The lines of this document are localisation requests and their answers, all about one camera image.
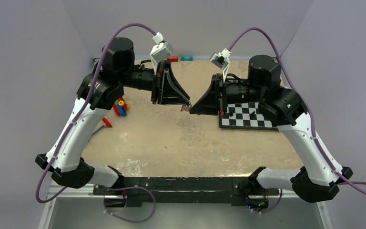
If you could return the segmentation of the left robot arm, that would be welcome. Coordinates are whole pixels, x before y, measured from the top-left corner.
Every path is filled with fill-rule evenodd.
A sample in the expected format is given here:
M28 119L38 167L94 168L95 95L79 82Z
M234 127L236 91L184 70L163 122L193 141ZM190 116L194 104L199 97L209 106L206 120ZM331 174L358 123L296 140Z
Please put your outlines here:
M173 75L172 54L168 41L156 39L150 53L152 68L135 64L133 42L128 38L115 38L105 53L97 80L87 75L78 91L67 125L52 149L36 156L36 164L51 172L59 185L81 188L86 184L103 186L111 195L123 189L123 175L111 166L89 165L82 153L97 125L123 97L126 87L151 92L151 102L160 105L180 105L190 109L190 97Z

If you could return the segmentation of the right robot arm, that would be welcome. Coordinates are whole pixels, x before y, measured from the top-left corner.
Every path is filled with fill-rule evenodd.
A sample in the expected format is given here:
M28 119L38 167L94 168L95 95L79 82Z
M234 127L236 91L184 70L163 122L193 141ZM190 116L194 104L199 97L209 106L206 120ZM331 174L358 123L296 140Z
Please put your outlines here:
M270 188L290 190L309 203L332 200L339 184L353 172L336 162L320 143L301 96L281 85L281 71L273 57L253 56L247 78L225 80L219 73L213 75L209 88L189 112L222 116L229 104L257 103L258 111L284 134L303 166L292 170L259 167L249 176L246 187L254 194Z

